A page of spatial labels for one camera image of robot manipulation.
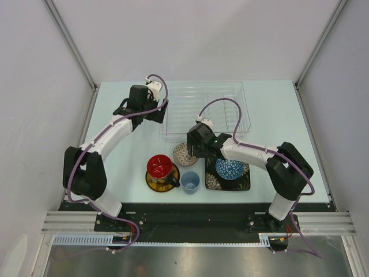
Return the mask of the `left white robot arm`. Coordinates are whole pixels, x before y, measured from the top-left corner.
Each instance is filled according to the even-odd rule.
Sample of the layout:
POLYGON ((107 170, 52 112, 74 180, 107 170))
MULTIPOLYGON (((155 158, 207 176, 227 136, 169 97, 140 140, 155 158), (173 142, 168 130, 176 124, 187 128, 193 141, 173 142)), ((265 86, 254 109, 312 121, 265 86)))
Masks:
POLYGON ((82 196, 100 212, 108 214, 107 223, 114 230, 126 227, 127 216, 121 213, 122 204, 107 188, 104 161, 112 150, 146 119, 162 123, 168 105, 167 98, 159 104, 165 85, 146 81, 132 85, 129 97, 113 112, 109 124, 91 142, 69 147, 64 154, 63 187, 68 194, 82 196))

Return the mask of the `brown patterned bowl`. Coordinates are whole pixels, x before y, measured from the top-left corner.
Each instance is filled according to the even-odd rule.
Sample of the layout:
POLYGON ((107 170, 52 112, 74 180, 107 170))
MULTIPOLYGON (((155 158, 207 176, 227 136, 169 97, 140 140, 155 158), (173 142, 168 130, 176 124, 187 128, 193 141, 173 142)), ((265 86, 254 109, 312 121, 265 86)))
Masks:
POLYGON ((173 159, 174 161, 183 167, 189 167, 198 162, 198 158, 195 156, 190 156, 187 151, 187 144, 180 143, 173 150, 173 159))

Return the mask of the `blue patterned bowl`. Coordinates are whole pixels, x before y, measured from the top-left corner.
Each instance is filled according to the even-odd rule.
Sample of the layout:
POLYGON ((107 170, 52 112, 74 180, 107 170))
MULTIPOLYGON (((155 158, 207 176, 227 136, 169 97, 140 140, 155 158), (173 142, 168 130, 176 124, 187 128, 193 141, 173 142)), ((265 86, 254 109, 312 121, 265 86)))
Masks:
POLYGON ((243 175, 244 164, 237 160, 217 159, 215 169, 222 179, 232 181, 243 175))

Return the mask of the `black skull mug red inside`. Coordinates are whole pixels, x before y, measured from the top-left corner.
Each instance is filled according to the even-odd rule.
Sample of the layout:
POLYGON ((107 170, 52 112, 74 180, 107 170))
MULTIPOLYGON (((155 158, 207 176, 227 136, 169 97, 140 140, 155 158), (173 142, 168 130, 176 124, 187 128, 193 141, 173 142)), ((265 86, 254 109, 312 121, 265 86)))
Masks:
POLYGON ((180 174, 172 160, 163 154, 151 157, 146 165, 148 176, 158 186, 180 187, 180 174))

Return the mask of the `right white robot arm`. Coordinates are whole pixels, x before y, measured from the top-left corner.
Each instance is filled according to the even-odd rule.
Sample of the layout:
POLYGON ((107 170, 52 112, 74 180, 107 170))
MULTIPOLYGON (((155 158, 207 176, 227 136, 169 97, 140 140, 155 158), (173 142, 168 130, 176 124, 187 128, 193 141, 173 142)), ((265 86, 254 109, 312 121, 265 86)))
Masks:
POLYGON ((187 132, 187 151, 197 158, 235 160, 265 170, 276 191, 265 214, 265 225, 280 231, 287 224, 286 217, 293 210, 306 186, 315 189, 310 181, 314 170, 296 147, 288 142, 278 147, 247 144, 234 135, 215 135, 210 126, 197 122, 187 132))

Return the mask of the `clear wire dish rack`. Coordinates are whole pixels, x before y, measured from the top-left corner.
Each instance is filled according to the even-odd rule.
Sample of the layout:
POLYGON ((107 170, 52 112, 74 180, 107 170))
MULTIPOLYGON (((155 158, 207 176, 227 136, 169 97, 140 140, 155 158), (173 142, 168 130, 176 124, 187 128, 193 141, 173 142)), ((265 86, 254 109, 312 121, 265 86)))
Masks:
POLYGON ((195 125, 199 113, 213 122, 213 132, 232 134, 238 119, 236 136, 251 131, 244 86, 241 81, 172 81, 168 83, 169 104, 162 124, 168 142, 186 141, 186 133, 195 125))

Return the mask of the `black floral square plate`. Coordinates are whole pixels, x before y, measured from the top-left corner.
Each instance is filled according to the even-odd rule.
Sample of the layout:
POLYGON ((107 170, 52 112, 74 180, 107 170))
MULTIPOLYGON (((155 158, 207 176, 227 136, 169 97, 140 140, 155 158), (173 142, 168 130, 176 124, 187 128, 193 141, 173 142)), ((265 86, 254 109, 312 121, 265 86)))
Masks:
POLYGON ((220 158, 206 158, 205 159, 205 187, 209 190, 219 191, 248 191, 251 188, 250 181, 250 166, 248 163, 244 164, 243 175, 235 180, 228 181, 222 179, 216 172, 215 163, 220 158))

